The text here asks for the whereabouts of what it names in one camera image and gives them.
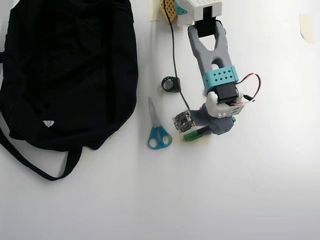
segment blue scissors handle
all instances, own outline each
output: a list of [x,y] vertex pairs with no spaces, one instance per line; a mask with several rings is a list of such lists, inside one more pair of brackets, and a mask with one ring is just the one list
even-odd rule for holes
[[[168,138],[167,144],[164,142],[165,137]],[[155,146],[150,145],[151,140],[155,141]],[[172,136],[162,126],[153,127],[148,140],[148,146],[153,150],[164,149],[169,147],[172,144],[172,141]]]

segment black bag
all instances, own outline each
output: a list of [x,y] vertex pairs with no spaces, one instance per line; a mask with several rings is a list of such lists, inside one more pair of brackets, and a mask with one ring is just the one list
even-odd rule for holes
[[138,83],[129,0],[21,0],[11,10],[0,111],[10,137],[68,152],[52,177],[32,165],[0,129],[0,143],[50,181],[65,178],[83,146],[97,150],[131,116]]

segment circuit board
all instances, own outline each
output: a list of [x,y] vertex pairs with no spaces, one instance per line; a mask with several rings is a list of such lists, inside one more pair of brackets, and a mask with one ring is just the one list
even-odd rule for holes
[[196,126],[195,122],[191,118],[191,114],[188,110],[183,111],[174,118],[172,118],[175,128],[179,133],[185,133]]

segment scissors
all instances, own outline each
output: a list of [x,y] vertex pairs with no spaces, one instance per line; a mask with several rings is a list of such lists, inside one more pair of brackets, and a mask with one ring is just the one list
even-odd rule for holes
[[[151,100],[151,97],[149,97],[149,109],[150,109],[150,114],[152,119],[152,130],[148,140],[148,146],[153,150],[167,148],[172,144],[173,138],[161,125],[156,113],[154,103]],[[155,146],[151,145],[152,140],[155,141]]]

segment teal bracket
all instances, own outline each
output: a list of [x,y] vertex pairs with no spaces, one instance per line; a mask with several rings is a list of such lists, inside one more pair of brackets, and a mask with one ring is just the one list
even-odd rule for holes
[[239,77],[235,66],[227,66],[212,71],[207,71],[203,76],[203,84],[206,93],[216,86],[238,82]]
[[176,1],[174,1],[174,8],[175,8],[176,14],[178,14],[178,15],[188,14],[188,12],[186,10],[184,10],[181,7],[179,7],[179,5],[178,5],[178,3]]

